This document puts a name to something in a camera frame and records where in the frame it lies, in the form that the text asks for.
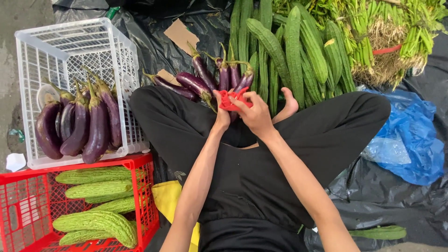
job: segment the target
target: white plastic crate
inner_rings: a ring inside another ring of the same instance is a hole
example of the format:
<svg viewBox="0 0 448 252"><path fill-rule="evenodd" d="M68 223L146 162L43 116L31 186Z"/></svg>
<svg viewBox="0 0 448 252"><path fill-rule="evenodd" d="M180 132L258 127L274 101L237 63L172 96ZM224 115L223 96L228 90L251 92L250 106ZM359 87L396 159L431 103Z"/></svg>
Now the white plastic crate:
<svg viewBox="0 0 448 252"><path fill-rule="evenodd" d="M15 36L28 167L42 169L82 163L81 155L64 156L59 160L48 158L34 134L36 118L41 111L37 94L46 85L42 78L75 94L73 78L86 79L82 65L110 85L116 83L117 87L123 146L115 153L105 154L101 160L148 150L128 104L131 93L140 86L137 48L108 18L21 30Z"/></svg>

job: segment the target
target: black plastic sheet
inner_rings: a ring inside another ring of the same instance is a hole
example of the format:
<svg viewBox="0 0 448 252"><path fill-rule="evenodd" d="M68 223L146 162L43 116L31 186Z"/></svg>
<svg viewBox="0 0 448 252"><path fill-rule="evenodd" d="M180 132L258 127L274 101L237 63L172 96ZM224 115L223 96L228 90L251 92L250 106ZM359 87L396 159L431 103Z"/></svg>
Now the black plastic sheet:
<svg viewBox="0 0 448 252"><path fill-rule="evenodd" d="M60 0L53 6L56 21L72 22L104 17L108 10L105 0ZM228 41L230 1L226 0L124 0L112 23L138 48L140 67L148 73L161 69L175 74L193 72L191 57L179 49L163 32L178 17L198 36L197 47L211 55L222 55L219 42ZM422 75L408 77L400 88L413 91L437 106L434 125L437 137L448 144L448 36L435 38L433 54ZM213 62L206 60L210 70ZM155 183L174 180L169 167L153 151ZM355 238L362 251L375 251L401 242L424 243L448 247L448 175L430 186L409 184L400 177L380 168L376 163L359 158L345 173L329 186L330 197L349 229L370 228L396 224L407 228L405 239L381 241ZM169 230L169 222L160 215L161 228L146 251L158 251ZM305 231L305 242L310 251L323 252L319 236Z"/></svg>

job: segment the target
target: plastic container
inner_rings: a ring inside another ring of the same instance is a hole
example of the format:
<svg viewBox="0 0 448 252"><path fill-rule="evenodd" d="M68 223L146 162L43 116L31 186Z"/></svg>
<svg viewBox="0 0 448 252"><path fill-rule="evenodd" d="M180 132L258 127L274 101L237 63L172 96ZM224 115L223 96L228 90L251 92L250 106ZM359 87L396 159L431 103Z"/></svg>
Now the plastic container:
<svg viewBox="0 0 448 252"><path fill-rule="evenodd" d="M138 207L135 212L125 216L137 221L138 245L128 249L116 239L104 239L59 246L63 233L53 229L52 221L63 214L86 211L99 204L88 204L84 199L67 199L65 190L73 185L60 184L54 178L65 170L111 165L124 165L132 171L134 199ZM93 165L69 165L0 174L0 232L4 252L143 252L159 228L159 214L150 189L153 184L152 172L152 155L143 154ZM138 189L137 181L147 187ZM139 200L146 196L148 204L140 208Z"/></svg>
<svg viewBox="0 0 448 252"><path fill-rule="evenodd" d="M40 89L46 77L75 94L73 78L85 81L85 65L112 85L116 83L123 146L102 160L147 151L128 101L140 86L137 48L108 18L45 26L15 33L28 167L42 169L82 163L81 156L48 158L36 142L34 125L41 111Z"/></svg>

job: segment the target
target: black pants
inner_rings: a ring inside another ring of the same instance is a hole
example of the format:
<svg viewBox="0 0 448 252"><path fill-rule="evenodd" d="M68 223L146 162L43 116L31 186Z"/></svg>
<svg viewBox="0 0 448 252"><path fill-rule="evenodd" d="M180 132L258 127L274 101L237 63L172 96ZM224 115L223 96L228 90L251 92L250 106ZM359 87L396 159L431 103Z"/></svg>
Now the black pants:
<svg viewBox="0 0 448 252"><path fill-rule="evenodd" d="M147 139L183 184L215 122L213 111L163 87L141 87L131 109ZM323 187L347 168L386 122L382 96L353 92L276 123L286 143ZM239 149L259 142L259 147ZM218 149L199 223L240 217L268 220L291 231L313 220L266 145L238 119Z"/></svg>

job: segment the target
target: adidas logo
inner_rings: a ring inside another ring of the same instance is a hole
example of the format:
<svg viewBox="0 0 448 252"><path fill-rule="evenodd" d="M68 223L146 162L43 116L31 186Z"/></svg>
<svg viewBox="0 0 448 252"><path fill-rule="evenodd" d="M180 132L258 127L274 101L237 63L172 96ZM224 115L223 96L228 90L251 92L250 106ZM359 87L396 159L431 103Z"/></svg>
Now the adidas logo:
<svg viewBox="0 0 448 252"><path fill-rule="evenodd" d="M182 181L182 176L185 176L186 174L182 171L176 171L174 172L174 176L176 176L177 179L179 179L180 181Z"/></svg>

